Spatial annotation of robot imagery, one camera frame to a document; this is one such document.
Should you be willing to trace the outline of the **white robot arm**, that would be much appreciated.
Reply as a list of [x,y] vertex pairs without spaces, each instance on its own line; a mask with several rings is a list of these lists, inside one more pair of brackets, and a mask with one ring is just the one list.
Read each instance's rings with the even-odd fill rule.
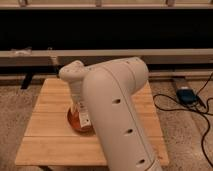
[[68,83],[72,99],[86,107],[110,171],[162,171],[132,101],[148,80],[143,60],[90,66],[76,60],[62,67],[59,77]]

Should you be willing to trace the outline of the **white gripper with label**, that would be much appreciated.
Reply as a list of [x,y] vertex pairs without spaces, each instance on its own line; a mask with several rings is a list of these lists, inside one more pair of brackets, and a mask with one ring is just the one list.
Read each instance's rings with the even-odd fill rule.
[[69,110],[69,122],[73,128],[91,128],[88,110],[83,100],[74,99]]

